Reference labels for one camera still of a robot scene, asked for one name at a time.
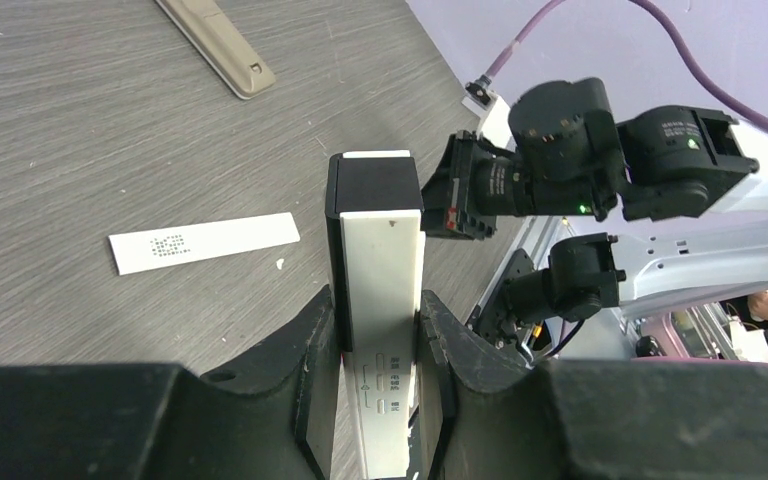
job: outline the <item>beige plastic case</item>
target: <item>beige plastic case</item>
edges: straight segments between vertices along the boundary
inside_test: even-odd
[[[157,0],[235,95],[248,100],[275,83],[272,70],[213,0]]]

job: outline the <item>purple cable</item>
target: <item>purple cable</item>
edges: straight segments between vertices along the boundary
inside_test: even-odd
[[[514,48],[522,43],[525,37],[527,37],[528,34],[534,30],[534,27],[536,27],[537,24],[540,23],[540,21],[543,20],[543,18],[549,12],[551,12],[555,7],[564,1],[566,0],[551,0],[549,3],[544,5],[543,8],[541,8],[533,17],[531,17],[531,20],[529,20],[528,23],[525,24],[525,27],[520,30],[514,41],[511,42],[511,44],[508,45],[502,51],[502,53],[499,54],[498,57],[496,57],[496,60],[493,61],[493,64],[490,65],[490,68],[487,69],[487,72],[484,74],[484,76],[489,80],[493,80],[496,74],[499,73],[499,70],[501,70],[505,63],[507,63],[508,59],[511,58],[511,55],[513,55]],[[690,74],[693,75],[693,78],[695,78],[696,81],[699,82],[699,84],[708,91],[708,93],[719,100],[723,105],[730,108],[731,110],[734,110],[738,115],[749,120],[751,123],[755,124],[755,126],[768,133],[768,117],[729,95],[725,90],[720,88],[719,85],[711,80],[711,78],[708,77],[705,72],[702,71],[702,67],[700,67],[696,62],[696,59],[693,58],[693,54],[691,54],[690,49],[687,48],[687,43],[685,43],[684,39],[681,38],[681,34],[678,32],[678,29],[673,24],[673,22],[670,21],[669,17],[667,17],[667,14],[662,12],[658,7],[655,6],[655,4],[649,0],[628,1],[637,5],[643,10],[646,10],[646,12],[652,15],[655,20],[657,20],[658,23],[664,27],[667,35],[669,35],[670,39],[673,41],[676,50],[678,50],[678,54],[682,61],[684,61],[684,64],[687,65],[688,70],[690,70]]]

